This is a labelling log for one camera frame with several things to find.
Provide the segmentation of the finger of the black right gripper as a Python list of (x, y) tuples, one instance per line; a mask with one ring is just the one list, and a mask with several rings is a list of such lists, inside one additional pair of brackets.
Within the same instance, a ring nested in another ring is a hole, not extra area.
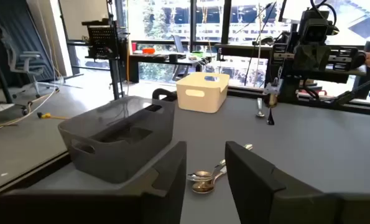
[(314, 61), (313, 68), (319, 70), (319, 71), (324, 71), (328, 59), (331, 54), (331, 48), (327, 45), (313, 45), (312, 46), (312, 56)]
[(311, 70), (312, 69), (312, 46), (298, 45), (294, 49), (294, 70)]

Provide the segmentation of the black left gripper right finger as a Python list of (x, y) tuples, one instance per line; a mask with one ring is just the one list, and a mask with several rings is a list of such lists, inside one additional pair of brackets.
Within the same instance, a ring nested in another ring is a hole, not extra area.
[(370, 223), (370, 194), (324, 193), (234, 141), (225, 159), (241, 223)]

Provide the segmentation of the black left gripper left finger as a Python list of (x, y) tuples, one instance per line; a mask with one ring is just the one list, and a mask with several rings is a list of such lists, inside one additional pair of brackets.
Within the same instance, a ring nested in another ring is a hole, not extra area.
[(184, 141), (122, 184), (65, 167), (0, 195), (0, 223), (180, 223), (186, 171)]

